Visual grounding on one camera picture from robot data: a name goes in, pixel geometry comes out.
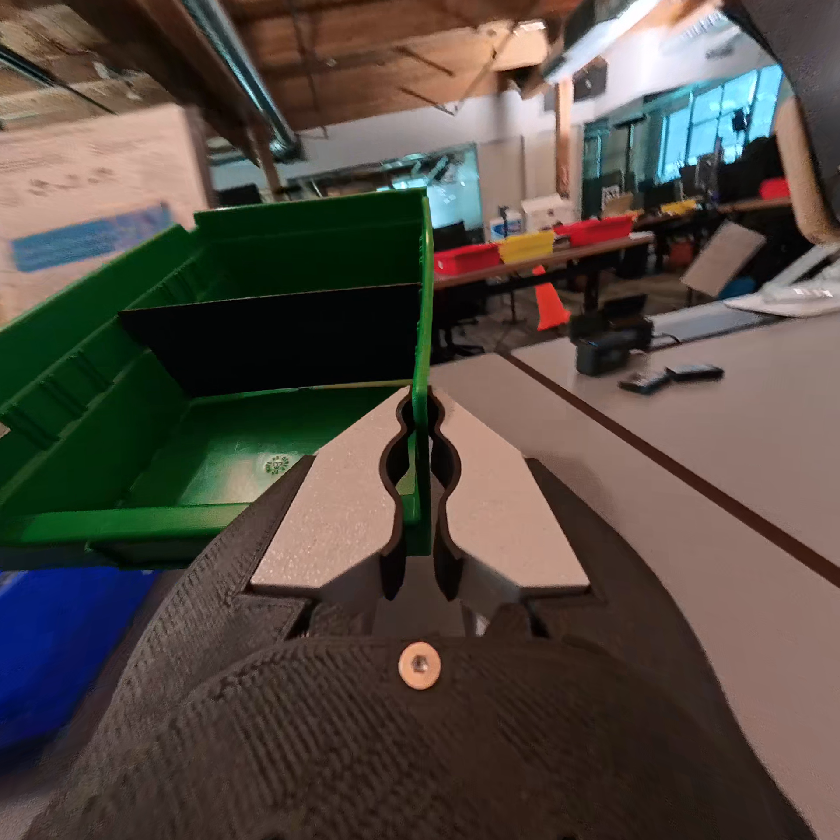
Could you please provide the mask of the long wooden table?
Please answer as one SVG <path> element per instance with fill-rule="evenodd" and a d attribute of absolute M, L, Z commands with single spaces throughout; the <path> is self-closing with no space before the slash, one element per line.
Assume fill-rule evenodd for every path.
<path fill-rule="evenodd" d="M 552 280 L 584 278 L 583 310 L 599 307 L 600 275 L 617 267 L 624 254 L 635 248 L 648 248 L 655 242 L 650 232 L 603 241 L 579 248 L 563 248 L 545 257 L 478 269 L 456 276 L 434 277 L 434 292 L 466 289 L 473 298 L 486 299 L 533 288 Z"/>

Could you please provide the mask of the orange traffic cone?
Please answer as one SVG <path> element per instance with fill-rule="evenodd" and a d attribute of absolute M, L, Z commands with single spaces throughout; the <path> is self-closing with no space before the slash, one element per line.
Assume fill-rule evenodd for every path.
<path fill-rule="evenodd" d="M 535 266 L 532 278 L 544 280 L 534 288 L 539 315 L 537 330 L 548 332 L 567 327 L 571 313 L 562 303 L 554 283 L 549 280 L 546 266 Z"/>

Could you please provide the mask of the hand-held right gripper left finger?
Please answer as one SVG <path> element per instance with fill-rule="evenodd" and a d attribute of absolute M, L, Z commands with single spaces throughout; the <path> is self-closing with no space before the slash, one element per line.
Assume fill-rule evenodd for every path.
<path fill-rule="evenodd" d="M 253 591 L 314 602 L 395 598 L 406 567 L 398 487 L 412 469 L 411 408 L 406 385 L 318 450 L 250 579 Z"/>

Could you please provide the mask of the green plastic bin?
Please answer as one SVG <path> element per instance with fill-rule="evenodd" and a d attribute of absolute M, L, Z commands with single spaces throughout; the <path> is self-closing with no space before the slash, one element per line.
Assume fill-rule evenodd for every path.
<path fill-rule="evenodd" d="M 431 546 L 434 237 L 422 188 L 198 213 L 2 327 L 2 572 L 185 567 L 301 458 L 404 386 L 410 550 Z M 410 381 L 190 397 L 124 310 L 416 284 Z"/>

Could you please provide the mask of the blue plastic bin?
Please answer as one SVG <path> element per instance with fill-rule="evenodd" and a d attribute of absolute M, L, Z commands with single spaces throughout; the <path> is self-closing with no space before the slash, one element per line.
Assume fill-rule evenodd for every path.
<path fill-rule="evenodd" d="M 159 572 L 3 572 L 2 762 L 41 748 L 73 718 Z"/>

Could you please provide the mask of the white cardboard box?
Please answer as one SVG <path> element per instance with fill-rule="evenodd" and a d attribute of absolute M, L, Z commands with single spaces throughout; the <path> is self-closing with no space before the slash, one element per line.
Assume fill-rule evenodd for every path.
<path fill-rule="evenodd" d="M 528 234 L 573 224 L 580 220 L 580 212 L 572 200 L 558 193 L 524 199 L 521 202 L 521 215 L 524 231 Z"/>

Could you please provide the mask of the yellow plastic bin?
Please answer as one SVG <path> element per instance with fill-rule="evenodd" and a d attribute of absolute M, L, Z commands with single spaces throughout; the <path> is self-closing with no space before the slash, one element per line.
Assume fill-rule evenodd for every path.
<path fill-rule="evenodd" d="M 500 260 L 512 265 L 520 262 L 551 257 L 555 232 L 552 228 L 535 233 L 517 234 L 496 242 Z"/>

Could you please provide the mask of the black bin divider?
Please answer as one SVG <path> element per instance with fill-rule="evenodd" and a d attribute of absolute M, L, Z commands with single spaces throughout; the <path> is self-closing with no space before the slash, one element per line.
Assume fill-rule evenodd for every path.
<path fill-rule="evenodd" d="M 190 397 L 408 382 L 426 340 L 416 284 L 230 298 L 119 313 Z"/>

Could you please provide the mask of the computer monitor with white stand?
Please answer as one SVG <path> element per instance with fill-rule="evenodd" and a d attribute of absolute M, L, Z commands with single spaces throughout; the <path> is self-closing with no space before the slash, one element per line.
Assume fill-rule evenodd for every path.
<path fill-rule="evenodd" d="M 776 59 L 791 98 L 775 136 L 791 207 L 812 248 L 730 309 L 808 319 L 839 309 L 839 2 L 727 1 L 721 10 Z"/>

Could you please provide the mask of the large cardboard box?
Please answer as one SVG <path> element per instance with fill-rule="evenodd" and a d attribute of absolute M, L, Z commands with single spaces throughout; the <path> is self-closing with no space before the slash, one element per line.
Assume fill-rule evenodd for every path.
<path fill-rule="evenodd" d="M 2 133 L 1 165 L 2 323 L 215 205 L 195 107 Z"/>

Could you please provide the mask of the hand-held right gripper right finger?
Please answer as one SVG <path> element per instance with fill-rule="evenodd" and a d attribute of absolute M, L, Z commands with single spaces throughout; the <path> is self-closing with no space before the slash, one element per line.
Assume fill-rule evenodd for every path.
<path fill-rule="evenodd" d="M 434 574 L 448 600 L 529 602 L 590 579 L 527 460 L 450 395 L 428 395 L 430 469 L 442 488 Z"/>

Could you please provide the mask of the red plastic basket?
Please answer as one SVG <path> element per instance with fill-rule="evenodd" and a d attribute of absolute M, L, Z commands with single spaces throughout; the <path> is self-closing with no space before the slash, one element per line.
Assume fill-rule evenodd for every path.
<path fill-rule="evenodd" d="M 628 237 L 634 230 L 635 216 L 624 214 L 604 219 L 591 218 L 571 224 L 557 224 L 557 238 L 566 238 L 570 247 L 582 248 Z"/>
<path fill-rule="evenodd" d="M 501 265 L 496 244 L 466 245 L 434 253 L 434 271 L 441 277 L 456 277 Z"/>

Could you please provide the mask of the grey tilted board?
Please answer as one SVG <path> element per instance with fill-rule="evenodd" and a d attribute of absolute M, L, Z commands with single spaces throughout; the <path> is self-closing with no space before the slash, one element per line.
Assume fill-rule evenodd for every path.
<path fill-rule="evenodd" d="M 694 258 L 680 283 L 689 292 L 719 299 L 725 286 L 766 243 L 762 233 L 726 220 Z"/>

